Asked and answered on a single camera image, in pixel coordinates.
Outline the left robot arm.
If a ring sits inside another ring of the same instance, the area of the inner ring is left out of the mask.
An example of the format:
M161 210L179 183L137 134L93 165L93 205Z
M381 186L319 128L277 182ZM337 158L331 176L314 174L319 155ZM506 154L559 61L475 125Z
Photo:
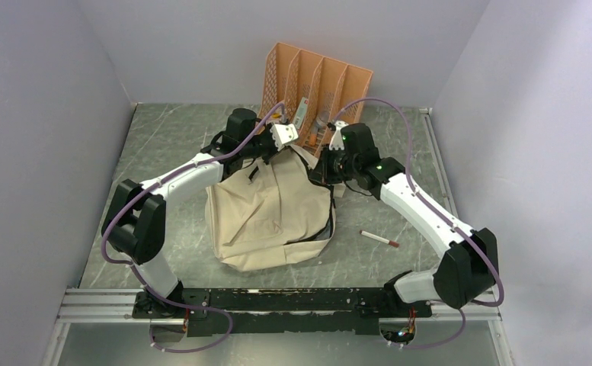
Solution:
M276 153L269 119L236 108L225 129L191 160L143 182L125 179L114 191L101 227L101 254L106 262L130 268L161 315L175 316L184 305L183 284L162 253L168 212L226 179L245 159Z

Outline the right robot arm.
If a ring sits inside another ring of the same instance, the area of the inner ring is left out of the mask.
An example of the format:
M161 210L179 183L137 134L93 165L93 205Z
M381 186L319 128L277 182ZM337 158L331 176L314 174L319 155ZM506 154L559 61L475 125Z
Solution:
M322 147L311 181L324 185L355 181L372 197L401 214L430 243L440 259L436 268L407 271L385 284L384 307L401 316L413 303L438 300L453 309L478 303L499 279L497 238L452 215L407 173L398 160L379 154L366 124L337 121Z

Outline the beige canvas backpack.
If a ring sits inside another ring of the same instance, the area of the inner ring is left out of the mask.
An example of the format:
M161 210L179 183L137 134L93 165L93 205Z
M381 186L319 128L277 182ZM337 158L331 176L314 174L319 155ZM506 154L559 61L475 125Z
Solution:
M333 187L308 178L317 161L298 146L286 148L208 187L215 257L240 272L317 257L336 230Z

